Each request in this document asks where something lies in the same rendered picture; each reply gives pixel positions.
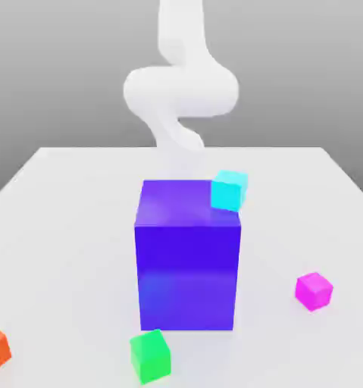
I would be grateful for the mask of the small cyan cube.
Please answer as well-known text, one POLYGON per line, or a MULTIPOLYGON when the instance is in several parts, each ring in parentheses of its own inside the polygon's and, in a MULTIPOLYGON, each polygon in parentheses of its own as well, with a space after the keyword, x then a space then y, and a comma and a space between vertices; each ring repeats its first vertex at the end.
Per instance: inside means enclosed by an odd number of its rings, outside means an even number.
POLYGON ((246 200, 248 174, 221 170, 211 181, 211 206, 238 212, 246 200))

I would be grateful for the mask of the small magenta cube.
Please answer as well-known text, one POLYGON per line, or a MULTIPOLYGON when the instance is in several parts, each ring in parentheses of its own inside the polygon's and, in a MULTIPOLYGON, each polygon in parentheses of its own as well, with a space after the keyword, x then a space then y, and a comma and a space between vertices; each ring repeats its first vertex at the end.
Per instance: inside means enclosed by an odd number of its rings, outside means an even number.
POLYGON ((332 283, 318 272, 297 278, 295 297, 309 310, 315 311, 330 303, 332 283))

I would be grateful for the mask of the small green cube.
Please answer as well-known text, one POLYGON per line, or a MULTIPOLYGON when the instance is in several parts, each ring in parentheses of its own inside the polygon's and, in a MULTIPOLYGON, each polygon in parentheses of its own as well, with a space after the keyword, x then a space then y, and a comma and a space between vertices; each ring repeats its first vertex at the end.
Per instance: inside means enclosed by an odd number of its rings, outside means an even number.
POLYGON ((171 374, 171 351, 159 329, 130 339, 130 360, 141 384, 171 374))

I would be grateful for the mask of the large purple box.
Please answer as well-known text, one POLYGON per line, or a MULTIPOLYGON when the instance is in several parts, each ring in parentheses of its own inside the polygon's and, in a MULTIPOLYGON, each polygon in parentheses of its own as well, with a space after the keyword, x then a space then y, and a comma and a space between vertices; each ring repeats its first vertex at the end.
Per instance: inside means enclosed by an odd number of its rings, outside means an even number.
POLYGON ((142 330, 233 329, 239 215, 208 180, 144 180, 134 224, 142 330))

